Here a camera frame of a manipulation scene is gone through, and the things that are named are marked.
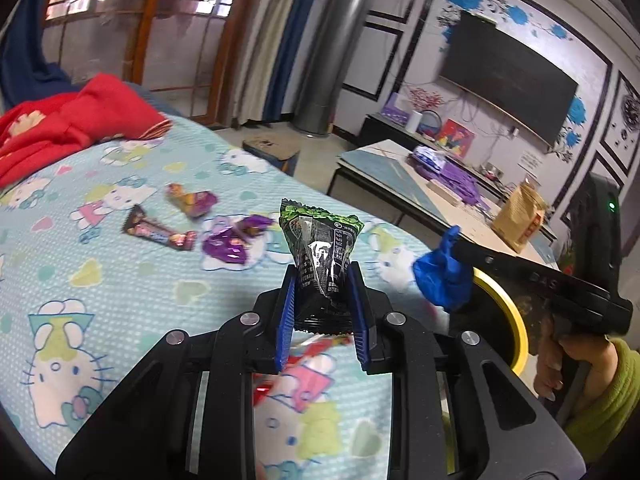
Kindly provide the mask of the green right sleeve forearm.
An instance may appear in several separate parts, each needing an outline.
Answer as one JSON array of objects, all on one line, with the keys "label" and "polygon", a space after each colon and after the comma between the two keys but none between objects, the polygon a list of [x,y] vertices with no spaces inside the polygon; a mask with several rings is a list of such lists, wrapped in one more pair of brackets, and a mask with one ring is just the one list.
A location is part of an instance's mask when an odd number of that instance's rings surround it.
[{"label": "green right sleeve forearm", "polygon": [[564,429],[587,464],[601,458],[623,431],[639,403],[639,353],[613,339],[618,364],[612,382],[597,400],[574,415]]}]

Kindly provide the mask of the right hand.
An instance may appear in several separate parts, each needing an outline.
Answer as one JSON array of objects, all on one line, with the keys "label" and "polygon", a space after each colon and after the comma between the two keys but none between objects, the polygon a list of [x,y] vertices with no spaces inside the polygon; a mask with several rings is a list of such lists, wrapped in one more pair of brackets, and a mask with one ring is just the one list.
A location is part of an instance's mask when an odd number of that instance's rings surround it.
[{"label": "right hand", "polygon": [[559,341],[553,339],[552,318],[545,318],[541,325],[534,390],[538,396],[554,400],[555,393],[563,388],[562,359],[564,356],[591,365],[582,392],[574,404],[577,414],[597,401],[611,385],[615,376],[618,355],[611,341],[591,335],[565,335]]}]

